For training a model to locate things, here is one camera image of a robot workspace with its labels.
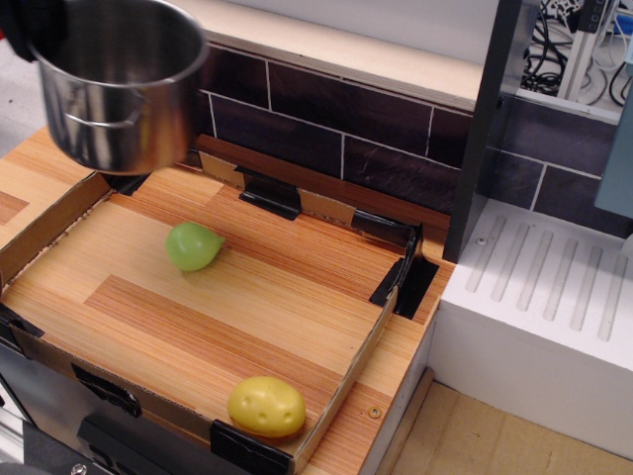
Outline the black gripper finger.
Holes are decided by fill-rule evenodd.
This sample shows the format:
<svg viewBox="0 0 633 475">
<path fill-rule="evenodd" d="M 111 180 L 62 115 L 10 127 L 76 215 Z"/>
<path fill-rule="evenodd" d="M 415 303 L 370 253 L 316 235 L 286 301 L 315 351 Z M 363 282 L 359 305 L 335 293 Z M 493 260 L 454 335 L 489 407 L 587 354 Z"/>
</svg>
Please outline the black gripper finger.
<svg viewBox="0 0 633 475">
<path fill-rule="evenodd" d="M 62 0 L 1 0 L 1 33 L 14 53 L 27 62 L 37 52 L 56 51 L 67 36 Z"/>
</svg>

